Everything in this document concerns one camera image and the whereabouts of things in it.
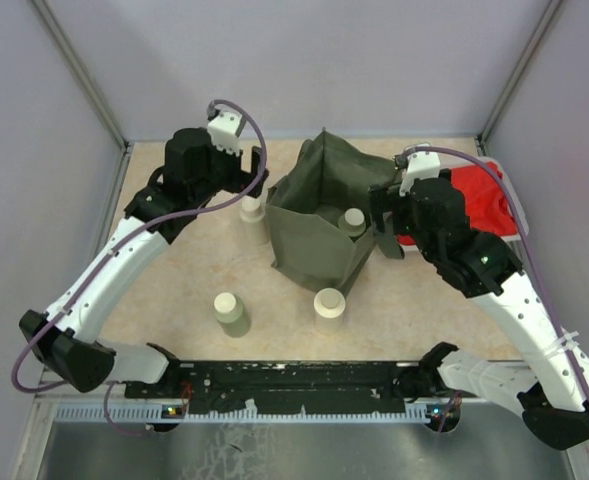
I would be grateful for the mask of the cream bottle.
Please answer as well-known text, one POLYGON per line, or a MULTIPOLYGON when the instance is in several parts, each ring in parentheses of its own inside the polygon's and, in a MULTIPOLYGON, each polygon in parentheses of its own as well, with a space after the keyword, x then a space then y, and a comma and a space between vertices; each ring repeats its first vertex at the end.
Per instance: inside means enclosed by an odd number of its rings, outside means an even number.
POLYGON ((320 290, 314 297, 315 326, 326 334, 337 332, 343 325, 346 300, 343 294, 334 288, 320 290))
POLYGON ((241 200, 239 216, 245 235, 251 243, 264 245, 269 241, 265 208, 260 199, 245 196, 241 200))

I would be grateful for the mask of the green bottle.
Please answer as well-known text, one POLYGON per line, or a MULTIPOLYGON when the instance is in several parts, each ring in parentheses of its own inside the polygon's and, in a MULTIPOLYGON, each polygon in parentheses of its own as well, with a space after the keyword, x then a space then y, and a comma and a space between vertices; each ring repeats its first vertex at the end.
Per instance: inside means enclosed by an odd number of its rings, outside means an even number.
POLYGON ((365 215, 358 208, 349 208, 339 217, 337 226, 350 238, 357 239, 367 228, 365 215))
POLYGON ((221 292, 215 297, 213 307, 215 319, 227 336, 240 338, 249 332, 250 318, 239 296, 221 292))

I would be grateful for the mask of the green canvas bag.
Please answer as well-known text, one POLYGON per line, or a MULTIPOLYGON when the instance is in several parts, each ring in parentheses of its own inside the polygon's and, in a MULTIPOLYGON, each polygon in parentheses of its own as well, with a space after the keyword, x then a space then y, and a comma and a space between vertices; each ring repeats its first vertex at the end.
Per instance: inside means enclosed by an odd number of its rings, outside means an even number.
POLYGON ((392 160, 364 153, 328 131, 306 140, 294 167, 268 190, 273 268, 305 289, 347 295, 376 246, 368 191, 399 180, 392 160), (349 208, 365 215, 367 228, 357 239, 337 226, 349 208))

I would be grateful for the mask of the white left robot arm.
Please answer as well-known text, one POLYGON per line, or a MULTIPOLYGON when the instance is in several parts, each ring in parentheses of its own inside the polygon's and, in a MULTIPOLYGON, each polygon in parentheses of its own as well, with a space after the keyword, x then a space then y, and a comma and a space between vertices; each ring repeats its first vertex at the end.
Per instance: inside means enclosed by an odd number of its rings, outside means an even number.
POLYGON ((248 171, 241 166, 242 156, 235 126, 173 134, 163 164, 127 204, 112 236, 80 277, 44 311, 28 310, 20 318, 26 345, 11 369, 16 390, 31 390, 19 379, 29 355, 81 393, 121 382, 147 384, 163 397, 180 389, 182 373, 162 348, 107 344, 100 334, 134 281, 190 223, 261 194, 268 176, 266 144, 252 149, 248 171))

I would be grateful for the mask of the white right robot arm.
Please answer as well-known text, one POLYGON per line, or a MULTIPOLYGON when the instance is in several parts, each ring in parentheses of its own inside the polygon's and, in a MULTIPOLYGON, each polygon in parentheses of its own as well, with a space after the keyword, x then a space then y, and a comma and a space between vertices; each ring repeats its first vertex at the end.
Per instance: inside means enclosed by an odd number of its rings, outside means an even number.
POLYGON ((566 450, 589 440, 589 357, 569 332, 557 334, 522 263, 497 235, 471 226, 465 199, 445 178, 368 192, 372 223, 392 221, 437 274, 488 314, 528 367, 508 368, 447 342, 433 347, 402 377, 408 396, 458 390, 520 417, 543 443, 566 450))

